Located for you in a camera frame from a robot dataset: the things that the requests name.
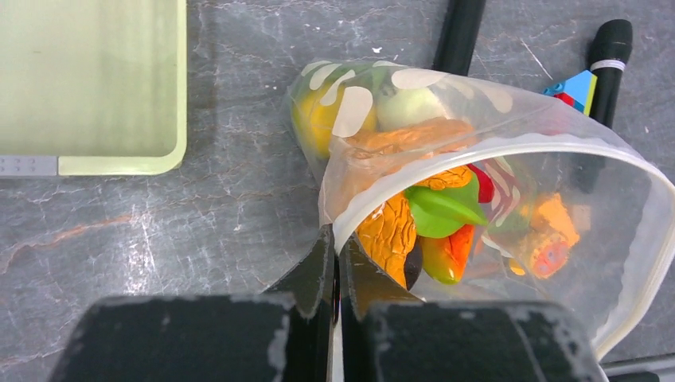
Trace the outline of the clear dotted zip bag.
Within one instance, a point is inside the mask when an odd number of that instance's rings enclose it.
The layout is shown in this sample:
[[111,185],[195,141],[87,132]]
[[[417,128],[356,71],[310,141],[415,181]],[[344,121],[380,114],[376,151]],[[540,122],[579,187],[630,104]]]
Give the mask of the clear dotted zip bag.
[[674,185],[576,99],[389,61],[288,88],[320,225],[423,300],[543,300],[598,358],[674,260]]

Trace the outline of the bright green toy leaf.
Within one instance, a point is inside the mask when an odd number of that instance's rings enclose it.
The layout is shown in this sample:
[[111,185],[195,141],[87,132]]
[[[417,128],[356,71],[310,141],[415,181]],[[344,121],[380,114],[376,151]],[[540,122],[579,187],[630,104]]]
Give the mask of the bright green toy leaf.
[[478,180],[473,173],[470,176],[470,182],[462,187],[433,190],[415,185],[404,191],[419,236],[438,239],[455,233],[465,224],[488,224],[478,202]]

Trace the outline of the orange red toy mango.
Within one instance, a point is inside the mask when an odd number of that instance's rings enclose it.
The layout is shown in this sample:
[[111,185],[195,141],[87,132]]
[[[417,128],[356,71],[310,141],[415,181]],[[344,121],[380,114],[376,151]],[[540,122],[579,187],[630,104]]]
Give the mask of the orange red toy mango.
[[420,237],[424,271],[440,283],[459,283],[468,264],[474,236],[475,226],[465,224],[447,237]]

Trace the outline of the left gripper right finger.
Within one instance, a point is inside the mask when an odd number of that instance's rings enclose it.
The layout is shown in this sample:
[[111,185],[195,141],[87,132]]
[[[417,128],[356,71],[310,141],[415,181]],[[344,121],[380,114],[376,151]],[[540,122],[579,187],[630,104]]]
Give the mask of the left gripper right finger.
[[355,238],[340,252],[347,381],[603,381],[580,323],[550,302],[424,302]]

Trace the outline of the orange toy food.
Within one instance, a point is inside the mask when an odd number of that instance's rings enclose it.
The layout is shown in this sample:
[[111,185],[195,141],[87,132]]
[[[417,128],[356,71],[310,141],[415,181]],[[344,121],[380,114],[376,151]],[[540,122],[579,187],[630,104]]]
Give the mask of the orange toy food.
[[[384,158],[411,153],[432,143],[469,134],[474,128],[457,119],[434,117],[402,129],[376,132],[362,129],[346,139],[357,159]],[[402,192],[375,208],[356,229],[366,254],[394,281],[411,289],[421,272],[421,254],[415,249],[417,226]]]

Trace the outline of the red toy chili pepper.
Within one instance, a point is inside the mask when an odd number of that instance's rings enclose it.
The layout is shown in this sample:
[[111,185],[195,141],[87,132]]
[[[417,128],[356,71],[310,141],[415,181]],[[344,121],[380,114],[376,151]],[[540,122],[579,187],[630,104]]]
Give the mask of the red toy chili pepper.
[[490,203],[494,198],[494,184],[492,179],[485,171],[473,164],[469,164],[468,168],[475,174],[478,180],[478,202],[483,204]]

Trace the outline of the white toy radish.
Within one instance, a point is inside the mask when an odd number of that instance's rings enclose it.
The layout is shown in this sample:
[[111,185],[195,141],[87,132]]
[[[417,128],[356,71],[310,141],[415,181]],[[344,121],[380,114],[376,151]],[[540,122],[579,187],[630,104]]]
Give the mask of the white toy radish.
[[376,113],[381,131],[394,131],[451,114],[444,103],[428,88],[385,88],[376,97]]

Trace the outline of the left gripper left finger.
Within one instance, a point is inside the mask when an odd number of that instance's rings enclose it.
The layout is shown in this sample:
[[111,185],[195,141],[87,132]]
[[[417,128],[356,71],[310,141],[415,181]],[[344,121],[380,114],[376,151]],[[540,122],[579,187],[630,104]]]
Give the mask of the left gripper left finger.
[[53,381],[328,381],[334,234],[258,294],[114,296],[78,322]]

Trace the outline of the yellow toy fruit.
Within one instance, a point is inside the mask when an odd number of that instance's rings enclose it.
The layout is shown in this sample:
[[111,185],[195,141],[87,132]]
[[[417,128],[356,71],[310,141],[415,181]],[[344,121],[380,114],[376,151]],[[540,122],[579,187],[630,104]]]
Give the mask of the yellow toy fruit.
[[338,81],[311,88],[298,80],[288,100],[291,128],[310,162],[330,158],[333,138],[363,146],[377,135],[375,95],[366,86]]

